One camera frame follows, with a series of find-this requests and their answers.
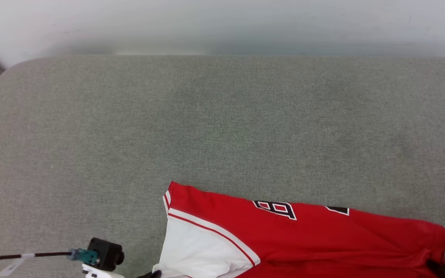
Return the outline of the grey fabric sofa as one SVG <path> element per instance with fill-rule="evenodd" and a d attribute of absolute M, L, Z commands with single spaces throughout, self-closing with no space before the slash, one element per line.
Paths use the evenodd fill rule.
<path fill-rule="evenodd" d="M 0 76 L 0 255 L 159 259 L 171 181 L 445 227 L 445 58 L 78 55 Z"/>

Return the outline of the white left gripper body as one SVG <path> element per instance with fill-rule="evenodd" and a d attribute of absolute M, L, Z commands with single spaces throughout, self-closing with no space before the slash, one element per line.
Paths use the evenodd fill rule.
<path fill-rule="evenodd" d="M 85 275 L 85 278 L 125 278 L 119 273 L 100 270 L 88 264 L 82 264 L 82 273 Z"/>

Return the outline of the red jersey with white sleeves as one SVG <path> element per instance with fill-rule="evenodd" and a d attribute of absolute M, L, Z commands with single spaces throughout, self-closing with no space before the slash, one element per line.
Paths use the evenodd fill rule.
<path fill-rule="evenodd" d="M 305 203 L 247 200 L 172 182 L 160 278 L 437 278 L 445 228 Z"/>

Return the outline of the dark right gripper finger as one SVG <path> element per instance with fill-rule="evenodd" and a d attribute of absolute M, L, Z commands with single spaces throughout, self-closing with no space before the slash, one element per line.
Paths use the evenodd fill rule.
<path fill-rule="evenodd" d="M 427 260 L 427 267 L 438 277 L 445 278 L 445 264 L 433 260 Z"/>

